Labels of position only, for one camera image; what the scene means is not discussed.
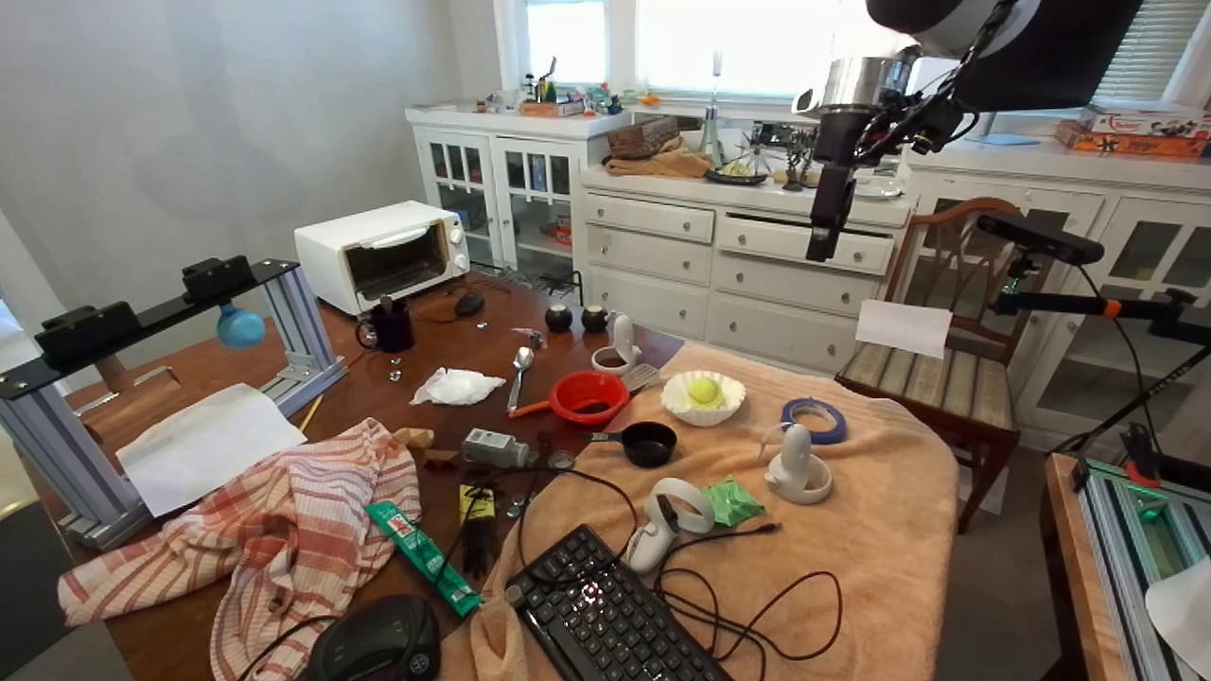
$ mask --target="computer mouse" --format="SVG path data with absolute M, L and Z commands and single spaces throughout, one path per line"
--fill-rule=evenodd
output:
M 473 315 L 482 315 L 484 310 L 484 293 L 477 293 L 477 290 L 462 290 L 457 300 L 453 300 L 453 315 L 457 317 L 473 317 Z
M 435 681 L 444 668 L 438 638 L 438 618 L 424 596 L 377 596 L 318 636 L 301 681 Z

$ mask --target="bowl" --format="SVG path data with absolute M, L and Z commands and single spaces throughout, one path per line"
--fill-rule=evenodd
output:
M 718 399 L 700 404 L 690 396 L 690 389 L 700 378 L 718 382 Z M 681 370 L 658 393 L 658 399 L 667 404 L 667 413 L 672 413 L 672 418 L 697 423 L 697 427 L 726 423 L 745 404 L 745 396 L 750 396 L 745 382 L 718 375 L 718 370 Z
M 578 427 L 604 427 L 628 404 L 628 384 L 609 370 L 565 375 L 551 389 L 551 413 Z

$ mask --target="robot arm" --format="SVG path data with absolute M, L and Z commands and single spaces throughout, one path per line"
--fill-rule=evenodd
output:
M 837 59 L 819 117 L 821 182 L 810 258 L 834 258 L 853 206 L 853 169 L 897 148 L 943 150 L 981 111 L 1085 107 L 1142 0 L 867 0 L 867 13 L 917 46 L 893 59 Z M 932 92 L 909 95 L 917 58 L 955 58 Z

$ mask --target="pink towel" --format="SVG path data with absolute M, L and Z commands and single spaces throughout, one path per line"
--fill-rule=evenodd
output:
M 406 433 L 363 418 L 335 437 L 274 455 L 214 486 L 156 538 L 59 573 L 67 624 L 107 619 L 194 592 L 229 570 L 212 624 L 212 673 L 237 676 L 281 630 L 342 618 L 388 544 L 367 527 L 367 499 L 421 517 Z M 252 676 L 299 676 L 325 624 L 282 638 Z

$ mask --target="chair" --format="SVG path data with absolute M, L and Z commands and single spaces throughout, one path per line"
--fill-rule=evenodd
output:
M 978 214 L 1020 210 L 1008 201 L 978 198 L 936 214 L 911 214 L 884 286 L 893 302 L 955 310 L 945 355 L 927 360 L 899 348 L 860 343 L 837 375 L 846 389 L 899 399 L 951 446 L 972 455 L 972 490 L 957 514 L 957 532 L 967 531 L 981 499 L 1017 450 L 1008 365 L 1027 324 L 1027 315 L 993 310 L 1013 247 L 978 232 Z

